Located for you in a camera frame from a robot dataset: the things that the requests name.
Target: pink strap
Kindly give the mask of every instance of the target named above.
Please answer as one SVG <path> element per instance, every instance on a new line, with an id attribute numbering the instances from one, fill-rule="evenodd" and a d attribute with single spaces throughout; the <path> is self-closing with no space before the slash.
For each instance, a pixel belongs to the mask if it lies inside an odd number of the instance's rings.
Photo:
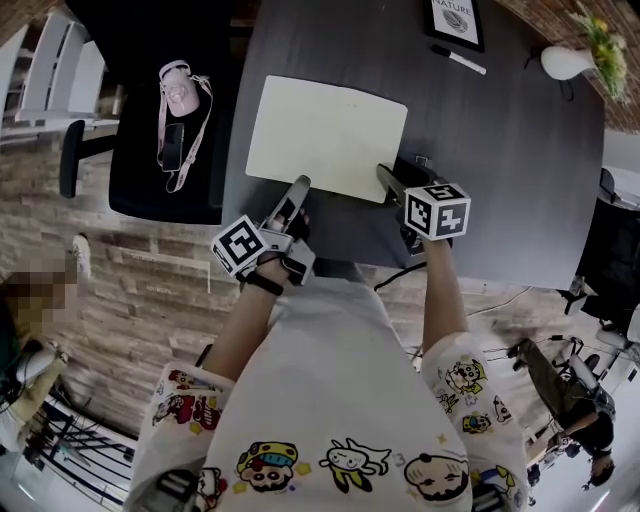
<path id="1" fill-rule="evenodd" d="M 191 79 L 194 82 L 197 82 L 200 84 L 200 87 L 202 87 L 204 92 L 206 92 L 211 98 L 211 102 L 209 103 L 209 111 L 207 112 L 207 117 L 204 118 L 204 122 L 202 123 L 202 127 L 200 128 L 200 132 L 198 133 L 196 140 L 193 141 L 191 149 L 187 154 L 186 160 L 182 164 L 182 167 L 180 167 L 180 172 L 178 174 L 178 181 L 176 182 L 176 186 L 173 188 L 173 190 L 169 188 L 169 183 L 173 179 L 173 176 L 176 173 L 176 171 L 163 170 L 163 172 L 171 173 L 171 176 L 169 177 L 169 180 L 167 181 L 167 186 L 166 186 L 166 190 L 167 192 L 169 192 L 169 194 L 173 194 L 174 192 L 177 192 L 184 185 L 184 182 L 187 179 L 187 174 L 189 174 L 189 167 L 191 167 L 191 164 L 193 164 L 193 162 L 196 161 L 196 155 L 198 153 L 198 149 L 200 148 L 200 144 L 202 143 L 204 132 L 207 127 L 207 123 L 209 122 L 209 116 L 211 115 L 211 109 L 213 108 L 213 93 L 211 91 L 211 85 L 209 84 L 209 80 L 197 75 L 191 75 Z M 162 154 L 162 148 L 164 146 L 164 131 L 165 131 L 166 122 L 167 122 L 167 99 L 165 98 L 164 91 L 162 90 L 162 83 L 161 83 L 160 84 L 160 109 L 158 111 L 158 153 L 156 155 L 158 165 L 160 166 L 161 169 L 162 169 L 162 161 L 160 160 L 160 155 Z"/>

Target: framed picture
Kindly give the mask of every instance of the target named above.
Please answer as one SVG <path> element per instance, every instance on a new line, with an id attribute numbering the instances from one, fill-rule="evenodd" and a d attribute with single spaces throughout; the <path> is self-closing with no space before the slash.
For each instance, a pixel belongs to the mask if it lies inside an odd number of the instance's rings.
<path id="1" fill-rule="evenodd" d="M 424 0 L 428 35 L 484 52 L 476 0 Z"/>

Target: white vase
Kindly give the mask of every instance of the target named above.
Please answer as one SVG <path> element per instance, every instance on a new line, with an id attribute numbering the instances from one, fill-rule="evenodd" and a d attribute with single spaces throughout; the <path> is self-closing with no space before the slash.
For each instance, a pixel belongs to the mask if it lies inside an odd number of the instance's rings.
<path id="1" fill-rule="evenodd" d="M 569 80 L 596 67 L 591 50 L 570 50 L 562 46 L 550 46 L 540 56 L 542 68 L 551 78 Z"/>

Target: black wristband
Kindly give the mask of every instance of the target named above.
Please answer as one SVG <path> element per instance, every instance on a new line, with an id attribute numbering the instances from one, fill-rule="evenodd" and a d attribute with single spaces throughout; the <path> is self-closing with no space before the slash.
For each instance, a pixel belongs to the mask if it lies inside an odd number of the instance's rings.
<path id="1" fill-rule="evenodd" d="M 284 291 L 284 288 L 282 288 L 278 283 L 274 283 L 271 279 L 261 276 L 255 270 L 247 276 L 244 282 L 262 288 L 276 297 L 280 297 Z"/>

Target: white shirt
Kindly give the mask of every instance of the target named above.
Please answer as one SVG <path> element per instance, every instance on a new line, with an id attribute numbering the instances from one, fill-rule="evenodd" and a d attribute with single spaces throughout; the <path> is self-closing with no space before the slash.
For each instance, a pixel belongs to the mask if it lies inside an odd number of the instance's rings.
<path id="1" fill-rule="evenodd" d="M 153 489 L 174 468 L 200 472 L 185 508 L 200 512 L 470 511 L 472 481 L 497 485 L 507 510 L 523 506 L 523 433 L 473 336 L 438 342 L 421 378 L 378 296 L 337 279 L 292 290 L 272 322 L 235 385 L 165 368 L 126 509 L 166 509 Z M 161 487 L 180 488 L 180 475 Z"/>

